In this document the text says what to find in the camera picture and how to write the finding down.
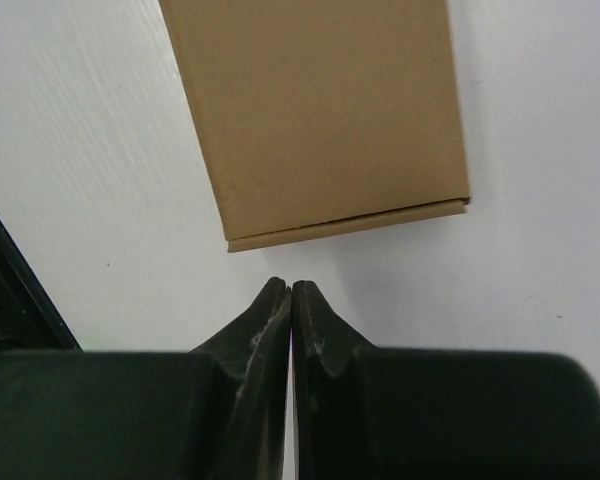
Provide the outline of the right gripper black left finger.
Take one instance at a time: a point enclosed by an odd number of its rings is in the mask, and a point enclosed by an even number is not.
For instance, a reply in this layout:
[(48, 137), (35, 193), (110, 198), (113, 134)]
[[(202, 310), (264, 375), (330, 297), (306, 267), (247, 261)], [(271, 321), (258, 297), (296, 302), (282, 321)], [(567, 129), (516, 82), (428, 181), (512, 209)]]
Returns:
[(0, 479), (278, 479), (291, 292), (188, 352), (0, 354)]

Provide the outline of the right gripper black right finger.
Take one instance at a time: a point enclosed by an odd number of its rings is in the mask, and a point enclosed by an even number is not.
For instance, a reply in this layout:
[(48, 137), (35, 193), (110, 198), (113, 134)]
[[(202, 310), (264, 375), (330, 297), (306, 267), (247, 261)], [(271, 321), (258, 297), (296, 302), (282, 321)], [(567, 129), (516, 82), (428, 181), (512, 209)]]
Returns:
[(379, 347), (292, 289), (301, 479), (600, 479), (600, 392), (569, 357)]

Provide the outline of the brown cardboard box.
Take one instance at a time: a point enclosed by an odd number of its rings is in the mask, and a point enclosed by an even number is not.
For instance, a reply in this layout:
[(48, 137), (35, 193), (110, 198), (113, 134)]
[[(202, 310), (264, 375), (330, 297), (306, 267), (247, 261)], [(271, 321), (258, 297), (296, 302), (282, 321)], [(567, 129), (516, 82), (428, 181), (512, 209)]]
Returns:
[(232, 252), (461, 214), (444, 1), (164, 1)]

